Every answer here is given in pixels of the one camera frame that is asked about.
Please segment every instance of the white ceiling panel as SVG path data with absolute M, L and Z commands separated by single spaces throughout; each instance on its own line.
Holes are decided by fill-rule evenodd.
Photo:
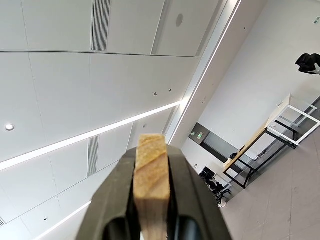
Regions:
M 0 183 L 19 215 L 57 195 L 47 156 L 0 171 Z
M 218 2 L 171 1 L 156 54 L 195 56 Z
M 88 207 L 44 236 L 42 240 L 75 240 Z
M 0 54 L 0 162 L 45 143 L 28 53 Z M 5 125 L 15 125 L 6 131 Z
M 96 170 L 118 161 L 127 151 L 133 123 L 127 124 L 100 135 Z
M 65 218 L 89 202 L 116 165 L 117 162 L 60 193 L 58 199 L 63 217 Z
M 140 134 L 162 134 L 171 111 L 172 109 L 168 109 L 134 122 L 128 149 L 138 145 Z
M 14 208 L 7 194 L 0 185 L 0 218 L 8 223 L 17 217 L 19 217 L 17 210 Z
M 28 49 L 21 1 L 0 1 L 0 50 Z
M 58 193 L 87 178 L 88 140 L 58 149 L 50 154 Z
M 92 0 L 22 0 L 29 49 L 89 51 Z
M 21 216 L 31 236 L 36 238 L 46 230 L 60 222 L 63 218 L 58 197 L 53 197 Z
M 89 56 L 31 53 L 30 59 L 47 143 L 88 132 Z
M 181 100 L 198 62 L 190 57 L 91 55 L 90 127 Z
M 107 51 L 150 54 L 164 0 L 111 1 Z
M 31 235 L 20 217 L 0 227 L 1 240 L 30 240 Z

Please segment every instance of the table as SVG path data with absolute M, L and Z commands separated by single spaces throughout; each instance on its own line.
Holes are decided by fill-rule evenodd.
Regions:
M 269 162 L 274 156 L 276 156 L 282 149 L 284 149 L 286 146 L 289 146 L 292 149 L 295 149 L 299 143 L 304 140 L 307 136 L 309 136 L 314 130 L 316 130 L 319 126 L 320 126 L 320 120 L 310 116 L 310 114 L 312 112 L 314 112 L 317 107 L 303 102 L 304 104 L 306 104 L 309 108 L 311 108 L 311 110 L 306 113 L 303 112 L 301 110 L 299 110 L 298 108 L 294 107 L 292 104 L 292 100 L 295 99 L 299 102 L 303 102 L 301 100 L 298 100 L 296 98 L 293 98 L 293 96 L 291 94 L 289 94 L 278 106 L 277 108 L 273 111 L 273 113 L 270 115 L 270 117 L 268 118 L 268 120 L 262 124 L 262 126 L 255 132 L 255 134 L 252 136 L 252 138 L 242 147 L 242 149 L 240 149 L 237 152 L 237 155 L 235 156 L 235 158 L 229 162 L 224 170 L 223 173 L 228 176 L 230 179 L 232 179 L 236 184 L 238 184 L 239 186 L 241 186 L 243 189 L 246 188 L 246 185 L 248 183 L 248 180 L 250 179 L 250 177 L 256 173 L 261 167 L 263 167 L 267 162 Z M 282 114 L 288 109 L 292 109 L 294 111 L 296 111 L 297 113 L 301 114 L 302 119 L 298 119 L 298 122 L 292 122 L 290 120 L 288 120 L 287 118 L 283 117 Z M 285 120 L 286 122 L 290 123 L 290 126 L 285 125 L 283 122 L 280 122 L 278 119 L 281 118 L 283 120 Z M 291 126 L 296 126 L 299 127 L 299 125 L 305 120 L 309 118 L 310 120 L 314 121 L 316 124 L 309 130 L 307 131 L 303 136 L 301 136 L 299 139 L 297 138 L 297 131 L 294 130 Z M 287 130 L 292 132 L 292 137 L 288 137 L 286 135 L 284 135 L 282 132 L 279 132 L 278 130 L 273 128 L 273 124 L 277 123 L 280 126 L 286 128 Z M 276 140 L 280 141 L 283 143 L 283 145 L 275 152 L 273 153 L 268 159 L 266 159 L 263 163 L 261 163 L 257 168 L 253 168 L 252 166 L 248 165 L 247 163 L 245 163 L 244 161 L 241 160 L 241 157 L 264 135 L 264 134 L 268 134 L 270 136 L 272 136 L 273 138 L 275 138 Z M 230 176 L 227 171 L 231 168 L 232 165 L 234 165 L 237 161 L 239 161 L 240 163 L 244 164 L 246 167 L 248 167 L 250 169 L 244 184 L 240 183 L 239 181 L 237 181 L 236 179 L 234 179 L 232 176 Z
M 288 127 L 286 125 L 284 125 L 282 122 L 276 120 L 276 123 L 280 124 L 281 126 L 285 127 L 286 129 L 290 130 L 292 132 L 292 138 L 295 140 L 296 139 L 296 134 L 297 131 L 292 129 L 291 127 Z M 273 134 L 272 132 L 268 131 L 268 128 L 266 127 L 266 123 L 264 123 L 259 130 L 253 135 L 253 137 L 243 146 L 242 149 L 240 149 L 237 152 L 237 155 L 235 156 L 235 158 L 227 165 L 225 166 L 223 173 L 229 177 L 232 181 L 234 181 L 236 184 L 238 184 L 240 187 L 242 187 L 243 189 L 246 189 L 246 185 L 248 183 L 248 180 L 251 178 L 251 176 L 253 174 L 255 174 L 260 168 L 262 168 L 266 163 L 268 163 L 274 156 L 276 156 L 282 149 L 284 149 L 286 146 L 289 146 L 292 149 L 295 149 L 297 147 L 297 145 L 295 145 L 294 143 L 291 143 L 289 141 L 285 141 L 282 138 L 280 138 L 279 136 Z M 257 168 L 253 168 L 252 166 L 248 165 L 247 163 L 245 163 L 244 161 L 241 160 L 241 157 L 264 135 L 264 134 L 268 134 L 272 137 L 274 137 L 276 140 L 280 141 L 283 143 L 283 145 L 276 151 L 274 152 L 268 159 L 266 159 L 262 164 L 260 164 Z M 239 161 L 240 163 L 244 164 L 246 167 L 248 167 L 250 169 L 248 175 L 245 178 L 244 183 L 240 183 L 239 181 L 237 181 L 236 179 L 234 179 L 232 176 L 230 176 L 227 171 L 231 168 L 232 165 L 234 165 L 237 161 Z

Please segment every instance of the wooden tabletop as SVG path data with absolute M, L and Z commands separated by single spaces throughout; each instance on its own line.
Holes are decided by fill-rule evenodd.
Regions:
M 244 147 L 238 151 L 235 158 L 224 168 L 223 173 L 225 173 L 236 161 L 238 161 L 245 154 L 245 152 L 251 147 L 251 145 L 260 137 L 260 135 L 266 129 L 266 124 L 267 124 L 267 121 L 264 124 L 262 124 L 262 126 L 254 133 L 252 138 L 246 142 Z

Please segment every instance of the white table frame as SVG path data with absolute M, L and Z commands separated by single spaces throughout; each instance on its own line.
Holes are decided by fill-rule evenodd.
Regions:
M 299 143 L 301 143 L 306 137 L 308 137 L 314 130 L 316 130 L 319 126 L 320 126 L 320 120 L 314 118 L 313 116 L 310 116 L 310 114 L 312 114 L 315 110 L 317 110 L 318 108 L 309 104 L 309 103 L 306 103 L 304 101 L 301 101 L 301 100 L 298 100 L 296 99 L 297 101 L 300 101 L 300 102 L 303 102 L 305 103 L 306 105 L 308 105 L 309 107 L 311 107 L 312 109 L 308 112 L 308 113 L 305 113 L 301 110 L 299 110 L 298 108 L 294 107 L 291 105 L 291 99 L 293 99 L 293 97 L 291 95 L 287 96 L 285 98 L 285 100 L 277 107 L 277 109 L 271 114 L 270 118 L 268 119 L 267 121 L 267 124 L 265 125 L 265 127 L 270 130 L 271 132 L 274 132 L 275 134 L 283 137 L 284 139 L 290 141 L 291 143 L 295 144 L 295 145 L 299 145 Z M 297 113 L 303 115 L 303 118 L 298 122 L 298 123 L 294 123 L 288 119 L 286 119 L 285 117 L 282 117 L 281 115 L 288 109 L 292 109 L 294 111 L 296 111 Z M 315 122 L 315 125 L 310 128 L 302 137 L 300 137 L 297 141 L 293 140 L 292 138 L 284 135 L 283 133 L 277 131 L 276 129 L 272 128 L 272 124 L 278 119 L 278 118 L 281 118 L 285 121 L 287 121 L 288 123 L 296 126 L 296 127 L 299 127 L 300 124 L 306 120 L 307 118 L 314 121 Z

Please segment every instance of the white wall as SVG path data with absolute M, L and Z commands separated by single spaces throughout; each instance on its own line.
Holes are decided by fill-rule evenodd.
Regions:
M 269 0 L 199 123 L 239 149 L 289 93 L 313 103 L 320 77 L 299 72 L 295 62 L 320 53 L 318 16 L 315 0 Z M 262 138 L 248 155 L 271 141 Z
M 223 174 L 223 163 L 190 138 L 185 141 L 181 150 L 187 161 L 198 174 L 201 173 L 205 167 L 208 167 L 227 182 L 230 181 L 230 178 Z M 237 175 L 232 169 L 228 171 L 228 174 L 232 177 Z

